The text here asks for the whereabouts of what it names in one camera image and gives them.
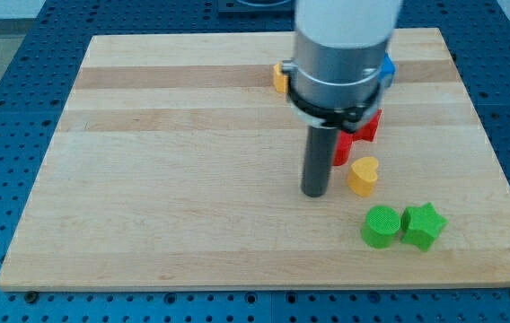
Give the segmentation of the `yellow block behind arm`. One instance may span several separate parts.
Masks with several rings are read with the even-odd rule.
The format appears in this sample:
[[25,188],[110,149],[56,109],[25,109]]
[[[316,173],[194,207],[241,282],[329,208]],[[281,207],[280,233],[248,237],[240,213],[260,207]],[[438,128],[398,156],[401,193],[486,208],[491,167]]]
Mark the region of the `yellow block behind arm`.
[[281,63],[277,63],[273,66],[272,83],[277,92],[288,93],[289,76],[283,73]]

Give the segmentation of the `blue block behind arm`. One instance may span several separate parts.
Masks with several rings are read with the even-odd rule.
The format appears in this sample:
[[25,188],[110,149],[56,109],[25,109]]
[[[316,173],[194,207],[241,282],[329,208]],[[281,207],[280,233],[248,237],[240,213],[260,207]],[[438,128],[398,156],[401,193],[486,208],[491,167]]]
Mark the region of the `blue block behind arm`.
[[391,87],[395,73],[395,64],[392,62],[390,55],[386,53],[382,62],[382,70],[379,77],[379,80],[384,88]]

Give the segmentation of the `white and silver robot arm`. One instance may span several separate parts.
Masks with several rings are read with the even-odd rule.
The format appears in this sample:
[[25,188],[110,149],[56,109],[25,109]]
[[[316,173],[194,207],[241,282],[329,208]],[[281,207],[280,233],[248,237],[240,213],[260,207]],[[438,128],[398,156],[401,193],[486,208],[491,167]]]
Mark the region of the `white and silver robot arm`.
[[376,114],[401,0],[297,0],[295,45],[283,71],[307,124],[355,133]]

